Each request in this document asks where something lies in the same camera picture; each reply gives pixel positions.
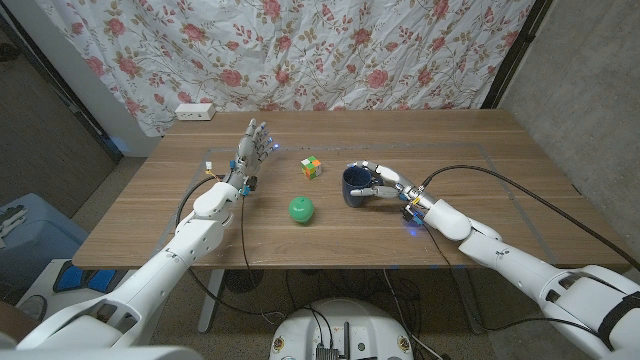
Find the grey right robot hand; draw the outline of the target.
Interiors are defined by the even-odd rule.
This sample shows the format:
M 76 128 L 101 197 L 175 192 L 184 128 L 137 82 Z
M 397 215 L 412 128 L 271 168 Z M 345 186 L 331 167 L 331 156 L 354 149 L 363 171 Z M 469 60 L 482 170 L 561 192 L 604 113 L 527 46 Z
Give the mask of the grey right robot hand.
M 350 164 L 349 169 L 358 174 L 367 173 L 370 177 L 365 185 L 357 185 L 347 191 L 351 197 L 398 198 L 414 204 L 420 203 L 424 207 L 430 207 L 436 202 L 423 188 L 384 165 L 363 160 Z

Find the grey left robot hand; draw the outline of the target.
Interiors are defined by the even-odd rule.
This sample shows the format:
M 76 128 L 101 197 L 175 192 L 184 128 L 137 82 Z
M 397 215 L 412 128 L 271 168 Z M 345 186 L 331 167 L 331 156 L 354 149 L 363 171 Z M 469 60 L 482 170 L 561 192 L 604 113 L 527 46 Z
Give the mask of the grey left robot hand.
M 249 178 L 258 174 L 262 163 L 279 147 L 269 134 L 267 124 L 252 118 L 237 147 L 235 166 L 226 182 L 240 189 Z

